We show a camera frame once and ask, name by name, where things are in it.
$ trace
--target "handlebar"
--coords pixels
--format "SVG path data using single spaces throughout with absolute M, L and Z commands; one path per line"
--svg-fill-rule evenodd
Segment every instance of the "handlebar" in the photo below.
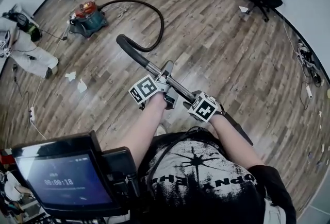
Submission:
M 151 74 L 153 74 L 154 76 L 160 75 L 161 70 L 134 49 L 135 42 L 130 42 L 130 39 L 125 35 L 118 35 L 116 38 L 116 42 L 130 57 L 132 57 L 137 63 L 139 63 L 142 67 L 148 70 Z M 194 103 L 194 95 L 177 81 L 175 81 L 171 76 L 168 77 L 167 84 L 174 88 L 174 90 L 185 100 L 187 100 L 191 104 Z

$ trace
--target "vacuum hose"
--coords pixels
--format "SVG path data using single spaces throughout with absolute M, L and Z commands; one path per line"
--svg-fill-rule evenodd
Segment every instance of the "vacuum hose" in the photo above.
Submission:
M 163 15 L 161 14 L 161 12 L 156 7 L 152 6 L 151 4 L 145 3 L 143 1 L 138 1 L 138 0 L 115 0 L 115 1 L 110 1 L 110 2 L 107 2 L 103 5 L 98 6 L 98 10 L 102 10 L 104 7 L 106 7 L 108 5 L 111 5 L 111 4 L 123 3 L 123 2 L 143 4 L 143 5 L 148 6 L 151 9 L 153 9 L 159 15 L 159 18 L 160 18 L 160 32 L 159 32 L 159 35 L 158 35 L 158 38 L 157 38 L 156 42 L 149 48 L 145 48 L 143 46 L 140 46 L 139 44 L 137 44 L 136 42 L 134 42 L 132 39 L 128 38 L 125 35 L 119 35 L 117 37 L 117 43 L 122 48 L 127 47 L 127 45 L 130 45 L 133 48 L 135 48 L 136 50 L 141 51 L 141 52 L 145 52 L 145 53 L 154 50 L 159 45 L 160 40 L 161 40 L 161 38 L 163 37 L 163 34 L 164 34 L 164 17 L 163 17 Z M 135 61 L 137 61 L 139 64 L 141 64 L 143 67 L 145 67 L 149 63 L 149 61 L 147 59 L 145 59 L 143 56 L 141 56 L 138 52 L 135 51 L 135 53 L 136 54 L 134 56 L 132 56 L 129 53 L 128 54 L 130 56 L 132 56 L 132 58 L 134 58 L 134 59 L 135 58 L 138 59 L 138 57 L 140 56 L 140 58 L 138 59 L 139 61 L 137 61 L 137 59 L 135 59 Z

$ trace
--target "plug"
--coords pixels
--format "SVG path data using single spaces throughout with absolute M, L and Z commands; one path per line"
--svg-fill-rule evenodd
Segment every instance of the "plug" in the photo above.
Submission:
M 29 113 L 30 113 L 30 121 L 34 122 L 36 120 L 35 108 L 31 107 L 30 110 L 29 110 Z
M 313 95 L 312 95 L 312 93 L 311 93 L 311 90 L 310 90 L 309 85 L 306 86 L 306 91 L 307 91 L 307 94 L 308 94 L 308 98 L 309 98 L 309 99 L 313 98 Z

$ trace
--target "person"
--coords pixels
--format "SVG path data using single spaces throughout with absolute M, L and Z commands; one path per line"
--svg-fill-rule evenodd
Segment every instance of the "person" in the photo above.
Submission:
M 219 114 L 204 128 L 154 137 L 167 103 L 155 94 L 114 146 L 130 149 L 142 191 L 151 197 L 148 223 L 296 223 L 278 171 Z
M 49 78 L 58 71 L 58 59 L 38 47 L 31 41 L 30 35 L 18 29 L 17 24 L 7 18 L 0 17 L 0 33 L 2 36 L 10 32 L 10 57 L 25 71 L 43 78 Z

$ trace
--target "glove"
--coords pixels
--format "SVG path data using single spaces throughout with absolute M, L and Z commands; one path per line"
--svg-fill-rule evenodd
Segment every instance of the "glove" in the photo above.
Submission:
M 213 97 L 201 91 L 194 91 L 192 94 L 195 96 L 195 102 L 193 104 L 183 102 L 183 104 L 188 109 L 188 113 L 196 120 L 208 122 L 215 114 L 225 115 L 223 106 Z

